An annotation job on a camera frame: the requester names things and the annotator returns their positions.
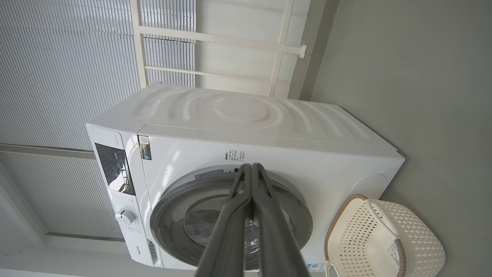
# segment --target button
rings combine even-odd
[[[116,157],[118,158],[118,161],[120,161],[120,162],[124,161],[123,154],[116,152]]]

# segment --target white washing machine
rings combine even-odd
[[[351,194],[379,198],[404,158],[337,105],[153,84],[87,131],[133,260],[195,269],[234,172],[261,163],[306,264]],[[246,226],[246,269],[258,268]]]

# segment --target washing machine door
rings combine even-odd
[[[234,181],[236,166],[219,166],[179,179],[151,214],[151,230],[160,246],[177,259],[197,266]],[[280,176],[267,172],[285,219],[300,248],[311,236],[312,217],[302,195]],[[245,223],[246,270],[259,268],[259,232]]]

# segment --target dial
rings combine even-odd
[[[115,218],[123,225],[130,225],[135,220],[135,215],[130,210],[122,208],[115,214]]]

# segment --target laundry basket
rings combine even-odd
[[[434,277],[444,249],[407,207],[353,195],[325,238],[325,258],[339,277]]]

